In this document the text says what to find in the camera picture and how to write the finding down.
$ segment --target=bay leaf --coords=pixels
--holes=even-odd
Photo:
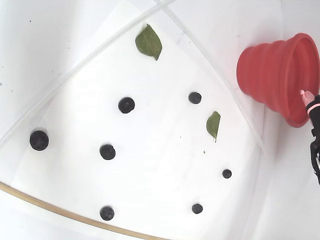
[[[146,28],[135,38],[135,45],[140,53],[154,57],[156,61],[158,60],[162,50],[162,44],[158,35],[149,24],[147,24]]]
[[[220,114],[217,111],[214,111],[206,121],[206,130],[212,137],[214,137],[215,142],[217,142],[220,118],[221,118]]]

